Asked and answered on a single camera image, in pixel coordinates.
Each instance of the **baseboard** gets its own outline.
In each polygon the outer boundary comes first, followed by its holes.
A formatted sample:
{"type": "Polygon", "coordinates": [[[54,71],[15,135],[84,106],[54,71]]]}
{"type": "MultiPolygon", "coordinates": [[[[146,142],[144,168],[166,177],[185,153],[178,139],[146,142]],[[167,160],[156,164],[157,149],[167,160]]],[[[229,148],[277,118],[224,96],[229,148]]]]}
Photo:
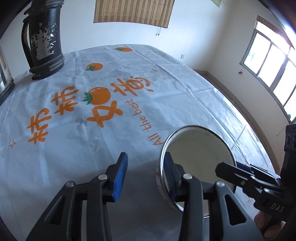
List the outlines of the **baseboard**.
{"type": "Polygon", "coordinates": [[[263,131],[261,130],[260,126],[257,124],[255,119],[252,117],[250,112],[244,107],[244,105],[238,100],[237,97],[225,86],[223,85],[219,80],[217,80],[213,75],[211,75],[208,71],[205,70],[195,70],[198,74],[200,74],[202,77],[204,77],[207,81],[209,81],[216,89],[218,89],[242,114],[242,116],[246,119],[246,121],[249,123],[255,134],[258,136],[259,140],[261,141],[263,147],[265,148],[272,166],[274,167],[275,172],[279,175],[281,168],[279,166],[279,163],[276,159],[276,156],[271,148],[271,145],[269,144],[267,138],[265,137],[263,131]]]}

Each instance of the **star print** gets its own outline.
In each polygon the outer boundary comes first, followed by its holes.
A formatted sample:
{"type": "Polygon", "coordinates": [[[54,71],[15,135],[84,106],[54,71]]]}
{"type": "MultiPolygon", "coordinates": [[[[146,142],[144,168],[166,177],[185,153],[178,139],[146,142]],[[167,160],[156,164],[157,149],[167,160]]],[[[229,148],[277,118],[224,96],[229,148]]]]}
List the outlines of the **star print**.
{"type": "Polygon", "coordinates": [[[10,145],[11,149],[13,148],[14,145],[15,145],[15,141],[12,140],[12,144],[10,145]]]}

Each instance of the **black metal vase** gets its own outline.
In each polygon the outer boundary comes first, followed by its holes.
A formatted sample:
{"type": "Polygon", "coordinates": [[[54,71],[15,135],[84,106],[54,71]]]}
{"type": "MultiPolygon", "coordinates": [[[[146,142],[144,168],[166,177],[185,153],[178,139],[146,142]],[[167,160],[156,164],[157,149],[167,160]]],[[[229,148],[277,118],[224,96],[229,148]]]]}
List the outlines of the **black metal vase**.
{"type": "Polygon", "coordinates": [[[58,72],[64,66],[61,48],[59,20],[64,0],[32,0],[31,7],[24,14],[22,46],[35,74],[32,79],[44,79],[58,72]],[[27,40],[29,27],[30,46],[27,40]]]}

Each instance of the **table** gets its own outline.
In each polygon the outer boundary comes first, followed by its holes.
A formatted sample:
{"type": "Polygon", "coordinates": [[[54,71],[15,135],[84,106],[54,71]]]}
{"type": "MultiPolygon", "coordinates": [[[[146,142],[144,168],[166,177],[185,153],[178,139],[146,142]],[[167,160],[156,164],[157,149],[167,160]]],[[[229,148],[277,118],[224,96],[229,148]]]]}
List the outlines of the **table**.
{"type": "MultiPolygon", "coordinates": [[[[146,45],[65,54],[65,66],[38,81],[28,71],[0,106],[0,216],[24,241],[69,180],[88,182],[123,151],[129,166],[118,202],[108,204],[114,240],[177,240],[182,213],[156,186],[162,144],[184,125],[217,133],[235,160],[274,173],[239,111],[208,81],[146,45]]],[[[237,188],[250,216],[254,200],[237,188]]]]}

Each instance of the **window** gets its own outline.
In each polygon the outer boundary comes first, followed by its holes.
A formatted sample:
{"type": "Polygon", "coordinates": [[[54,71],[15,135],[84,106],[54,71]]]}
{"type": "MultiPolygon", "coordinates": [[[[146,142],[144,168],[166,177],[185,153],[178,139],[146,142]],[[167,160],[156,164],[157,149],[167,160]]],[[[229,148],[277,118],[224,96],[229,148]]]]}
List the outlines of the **window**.
{"type": "Polygon", "coordinates": [[[240,63],[270,92],[289,121],[296,121],[296,50],[275,26],[258,16],[240,63]]]}

